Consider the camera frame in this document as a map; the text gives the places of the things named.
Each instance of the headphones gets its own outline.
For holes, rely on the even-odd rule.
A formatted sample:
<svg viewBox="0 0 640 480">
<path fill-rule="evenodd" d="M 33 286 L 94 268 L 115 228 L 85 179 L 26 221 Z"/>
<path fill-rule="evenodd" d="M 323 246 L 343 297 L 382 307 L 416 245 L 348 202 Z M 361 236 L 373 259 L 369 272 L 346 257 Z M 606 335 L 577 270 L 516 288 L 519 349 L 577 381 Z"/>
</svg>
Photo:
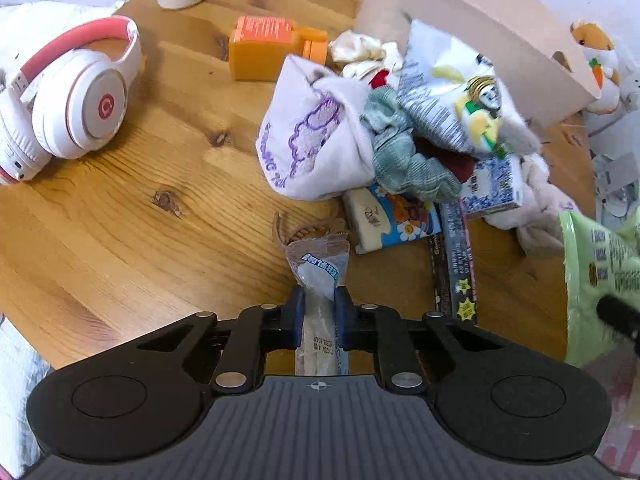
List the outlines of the headphones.
<svg viewBox="0 0 640 480">
<path fill-rule="evenodd" d="M 75 50 L 107 38 L 129 41 L 115 62 L 102 52 Z M 42 77 L 30 115 L 20 96 L 69 51 L 64 62 Z M 79 25 L 34 54 L 0 91 L 0 184 L 31 180 L 51 155 L 78 158 L 107 144 L 124 120 L 141 59 L 138 28 L 125 16 Z"/>
</svg>

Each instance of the yellow starburst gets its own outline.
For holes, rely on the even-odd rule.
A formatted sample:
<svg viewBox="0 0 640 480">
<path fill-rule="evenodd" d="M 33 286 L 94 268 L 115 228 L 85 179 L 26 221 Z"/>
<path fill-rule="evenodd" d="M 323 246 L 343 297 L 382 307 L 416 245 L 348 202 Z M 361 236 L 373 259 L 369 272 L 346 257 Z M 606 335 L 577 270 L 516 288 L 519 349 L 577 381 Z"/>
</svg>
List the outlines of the yellow starburst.
<svg viewBox="0 0 640 480">
<path fill-rule="evenodd" d="M 458 304 L 458 315 L 462 321 L 468 321 L 476 314 L 476 304 L 466 298 Z"/>
<path fill-rule="evenodd" d="M 458 280 L 458 290 L 462 292 L 462 294 L 466 294 L 468 290 L 471 290 L 471 285 L 469 285 L 469 278 L 466 280 Z"/>
</svg>

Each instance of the headphone ear cushion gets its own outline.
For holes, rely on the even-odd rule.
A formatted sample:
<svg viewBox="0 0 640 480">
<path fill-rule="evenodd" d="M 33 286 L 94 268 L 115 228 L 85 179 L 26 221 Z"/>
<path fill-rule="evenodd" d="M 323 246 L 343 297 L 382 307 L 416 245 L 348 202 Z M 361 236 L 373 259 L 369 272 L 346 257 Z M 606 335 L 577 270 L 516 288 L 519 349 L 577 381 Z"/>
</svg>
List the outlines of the headphone ear cushion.
<svg viewBox="0 0 640 480">
<path fill-rule="evenodd" d="M 49 101 L 47 99 L 47 95 L 55 92 L 58 89 L 58 87 L 56 86 L 56 76 L 58 76 L 73 59 L 78 57 L 79 53 L 81 52 L 85 51 L 72 50 L 68 54 L 59 57 L 45 69 L 44 73 L 42 74 L 42 78 L 40 79 L 38 92 L 33 102 L 33 112 L 31 115 L 31 120 L 33 123 L 33 133 L 35 134 L 40 146 L 43 147 L 43 149 L 47 150 L 49 153 L 53 153 L 53 155 L 56 156 L 59 155 L 53 152 L 52 148 L 47 142 L 47 138 L 44 133 L 44 110 L 46 108 L 47 102 Z"/>
<path fill-rule="evenodd" d="M 35 138 L 31 118 L 12 88 L 0 92 L 0 165 L 15 180 L 33 178 L 51 159 Z"/>
</svg>

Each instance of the orange plush toy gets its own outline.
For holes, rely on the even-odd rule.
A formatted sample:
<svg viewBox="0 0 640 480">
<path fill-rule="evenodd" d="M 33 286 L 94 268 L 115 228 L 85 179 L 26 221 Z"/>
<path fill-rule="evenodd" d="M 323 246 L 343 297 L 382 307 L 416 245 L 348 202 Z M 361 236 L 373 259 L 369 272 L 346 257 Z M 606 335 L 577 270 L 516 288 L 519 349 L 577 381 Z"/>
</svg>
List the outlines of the orange plush toy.
<svg viewBox="0 0 640 480">
<path fill-rule="evenodd" d="M 601 92 L 600 98 L 587 106 L 586 110 L 598 115 L 613 113 L 620 103 L 620 74 L 615 45 L 595 23 L 578 20 L 570 30 L 582 47 Z"/>
</svg>

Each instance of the wood grain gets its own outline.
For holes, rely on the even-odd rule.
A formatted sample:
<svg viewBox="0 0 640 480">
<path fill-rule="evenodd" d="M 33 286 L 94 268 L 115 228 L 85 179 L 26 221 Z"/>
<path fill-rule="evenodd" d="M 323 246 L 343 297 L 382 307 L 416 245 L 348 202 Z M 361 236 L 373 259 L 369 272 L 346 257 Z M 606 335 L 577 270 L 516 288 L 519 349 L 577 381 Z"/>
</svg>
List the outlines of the wood grain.
<svg viewBox="0 0 640 480">
<path fill-rule="evenodd" d="M 122 7 L 145 54 L 122 129 L 101 152 L 55 160 L 31 183 L 0 190 L 0 310 L 54 367 L 197 310 L 225 319 L 286 298 L 293 279 L 271 239 L 273 215 L 286 211 L 301 223 L 330 206 L 268 186 L 254 142 L 273 84 L 231 81 L 226 40 L 242 14 L 284 15 L 335 37 L 350 27 L 357 1 Z M 116 56 L 123 45 L 92 48 Z M 561 131 L 546 147 L 554 179 L 592 212 L 586 149 Z M 526 260 L 513 233 L 482 221 L 472 222 L 471 236 L 481 325 L 562 357 L 561 260 Z M 433 306 L 427 244 L 352 255 L 348 286 L 357 301 L 419 317 Z"/>
</svg>

